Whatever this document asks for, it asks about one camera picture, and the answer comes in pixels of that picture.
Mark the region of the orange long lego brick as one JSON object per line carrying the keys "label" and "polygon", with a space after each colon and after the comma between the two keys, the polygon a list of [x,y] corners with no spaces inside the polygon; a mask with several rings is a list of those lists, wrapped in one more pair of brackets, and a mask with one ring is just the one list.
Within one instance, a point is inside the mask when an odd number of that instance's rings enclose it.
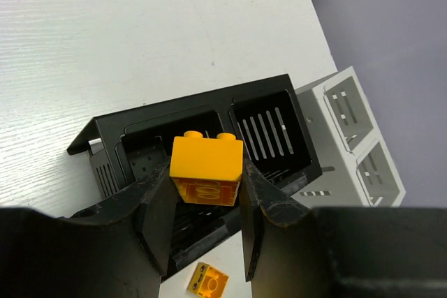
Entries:
{"label": "orange long lego brick", "polygon": [[244,143],[232,133],[198,131],[174,137],[170,178],[188,204],[232,207],[242,180]]}

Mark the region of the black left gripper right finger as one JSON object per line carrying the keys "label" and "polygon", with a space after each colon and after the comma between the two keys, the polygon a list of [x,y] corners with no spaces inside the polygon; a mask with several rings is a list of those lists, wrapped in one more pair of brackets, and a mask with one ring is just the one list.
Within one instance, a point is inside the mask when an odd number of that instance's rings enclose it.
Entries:
{"label": "black left gripper right finger", "polygon": [[250,160],[239,203],[254,297],[446,296],[445,209],[310,209]]}

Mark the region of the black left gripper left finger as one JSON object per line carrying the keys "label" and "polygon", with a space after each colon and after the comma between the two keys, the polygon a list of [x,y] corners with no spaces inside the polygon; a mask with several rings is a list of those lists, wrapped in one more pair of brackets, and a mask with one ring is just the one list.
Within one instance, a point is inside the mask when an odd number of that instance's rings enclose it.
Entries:
{"label": "black left gripper left finger", "polygon": [[164,162],[69,218],[2,208],[1,296],[157,297],[176,203]]}

